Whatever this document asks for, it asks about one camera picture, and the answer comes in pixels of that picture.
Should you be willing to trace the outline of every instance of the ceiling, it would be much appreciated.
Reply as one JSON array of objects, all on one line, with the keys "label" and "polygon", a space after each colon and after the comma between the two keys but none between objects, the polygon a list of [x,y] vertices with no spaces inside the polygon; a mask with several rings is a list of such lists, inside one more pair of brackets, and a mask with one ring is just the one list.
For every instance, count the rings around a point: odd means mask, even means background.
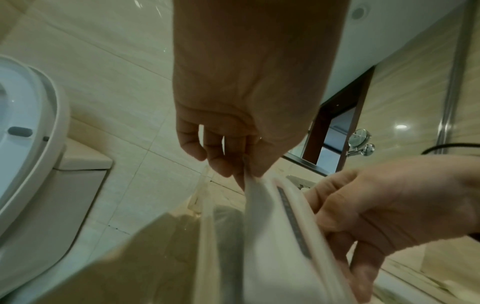
[{"label": "ceiling", "polygon": [[[464,0],[352,0],[322,102],[444,17]],[[355,20],[354,11],[367,14]]]}]

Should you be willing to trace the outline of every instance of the toilet bowl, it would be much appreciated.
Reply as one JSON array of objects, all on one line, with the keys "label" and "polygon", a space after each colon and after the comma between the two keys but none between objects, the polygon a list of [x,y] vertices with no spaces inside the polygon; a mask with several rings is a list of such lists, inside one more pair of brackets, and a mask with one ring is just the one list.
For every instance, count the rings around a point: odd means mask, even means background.
[{"label": "toilet bowl", "polygon": [[68,251],[112,166],[69,124],[58,84],[0,56],[0,298]]}]

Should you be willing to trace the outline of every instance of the hand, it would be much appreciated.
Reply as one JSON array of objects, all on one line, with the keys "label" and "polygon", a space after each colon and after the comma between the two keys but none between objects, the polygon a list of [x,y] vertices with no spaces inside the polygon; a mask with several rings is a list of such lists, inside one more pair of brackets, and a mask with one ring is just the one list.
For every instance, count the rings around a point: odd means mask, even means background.
[{"label": "hand", "polygon": [[241,186],[245,153],[252,174],[265,173],[307,134],[347,8],[346,0],[175,0],[173,92],[183,149]]},{"label": "hand", "polygon": [[419,156],[345,170],[305,196],[357,300],[367,302],[386,256],[480,231],[480,158]]}]

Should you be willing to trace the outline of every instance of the black cord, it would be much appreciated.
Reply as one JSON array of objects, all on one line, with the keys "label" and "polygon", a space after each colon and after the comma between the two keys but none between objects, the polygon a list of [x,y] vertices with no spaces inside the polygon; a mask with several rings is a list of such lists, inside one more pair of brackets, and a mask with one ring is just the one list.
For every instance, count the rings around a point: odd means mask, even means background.
[{"label": "black cord", "polygon": [[426,154],[429,154],[431,151],[435,151],[443,148],[451,148],[451,147],[480,148],[480,144],[472,144],[472,143],[443,144],[443,145],[438,145],[438,146],[433,146],[431,148],[428,148],[425,151],[423,151],[421,154],[426,155]]}]

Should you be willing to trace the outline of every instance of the round magnifying mirror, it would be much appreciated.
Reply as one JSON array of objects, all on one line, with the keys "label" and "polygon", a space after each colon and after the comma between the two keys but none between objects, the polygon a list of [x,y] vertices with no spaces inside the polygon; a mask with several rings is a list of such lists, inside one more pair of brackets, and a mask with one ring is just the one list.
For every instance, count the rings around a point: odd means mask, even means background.
[{"label": "round magnifying mirror", "polygon": [[370,133],[365,129],[356,130],[348,139],[348,145],[352,148],[361,147],[369,141]]}]

